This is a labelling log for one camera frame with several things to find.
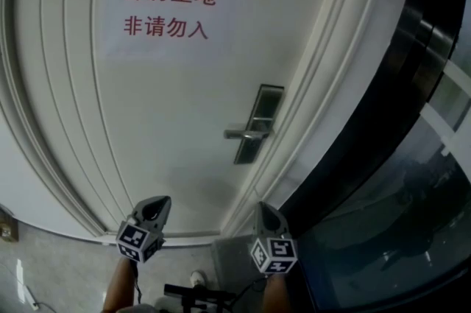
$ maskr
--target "floor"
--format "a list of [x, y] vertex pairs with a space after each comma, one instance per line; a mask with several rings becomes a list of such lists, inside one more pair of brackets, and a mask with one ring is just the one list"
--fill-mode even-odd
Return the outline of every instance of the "floor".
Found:
[[[81, 242], [19, 224], [20, 242], [0, 241], [0, 313], [33, 312], [18, 291], [26, 284], [36, 301], [57, 313], [100, 312], [120, 255], [114, 246]], [[203, 270], [210, 288], [216, 273], [209, 247], [162, 249], [139, 267], [142, 302], [153, 304], [164, 284], [189, 286], [193, 270]]]

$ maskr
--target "door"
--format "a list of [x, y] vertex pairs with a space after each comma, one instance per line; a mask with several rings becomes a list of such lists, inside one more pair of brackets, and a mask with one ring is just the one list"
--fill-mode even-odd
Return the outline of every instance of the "door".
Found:
[[[104, 231], [164, 194], [167, 237], [230, 235], [322, 117], [373, 1], [17, 0], [29, 120]], [[247, 126], [262, 85], [282, 102], [236, 164], [223, 133]]]

